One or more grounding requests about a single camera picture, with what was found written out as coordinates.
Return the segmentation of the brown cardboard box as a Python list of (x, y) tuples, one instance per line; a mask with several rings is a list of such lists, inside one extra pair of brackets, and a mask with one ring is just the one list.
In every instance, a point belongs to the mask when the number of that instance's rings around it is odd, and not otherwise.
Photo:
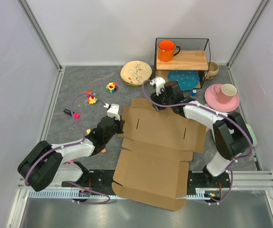
[(206, 127), (144, 98), (124, 107), (122, 151), (112, 190), (122, 198), (177, 211), (186, 205), (189, 163), (202, 153)]

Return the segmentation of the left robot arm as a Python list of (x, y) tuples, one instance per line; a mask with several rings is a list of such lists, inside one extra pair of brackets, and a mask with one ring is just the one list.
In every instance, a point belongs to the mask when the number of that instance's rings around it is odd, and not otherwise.
[(105, 116), (96, 128), (80, 140), (67, 144), (40, 141), (20, 163), (18, 173), (25, 179), (25, 185), (35, 191), (65, 181), (83, 187), (88, 183), (89, 170), (81, 163), (68, 164), (68, 161), (100, 153), (115, 134), (123, 133), (124, 123), (122, 119)]

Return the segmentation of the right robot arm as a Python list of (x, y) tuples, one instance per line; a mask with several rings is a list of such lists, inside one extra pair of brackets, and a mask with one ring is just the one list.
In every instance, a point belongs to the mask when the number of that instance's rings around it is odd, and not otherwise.
[(212, 130), (217, 152), (203, 168), (202, 181), (213, 187), (219, 178), (244, 152), (253, 153), (253, 139), (244, 119), (238, 112), (224, 113), (202, 105), (193, 98), (185, 97), (177, 81), (165, 81), (162, 77), (146, 80), (155, 91), (147, 99), (157, 110), (171, 108), (174, 113), (199, 122)]

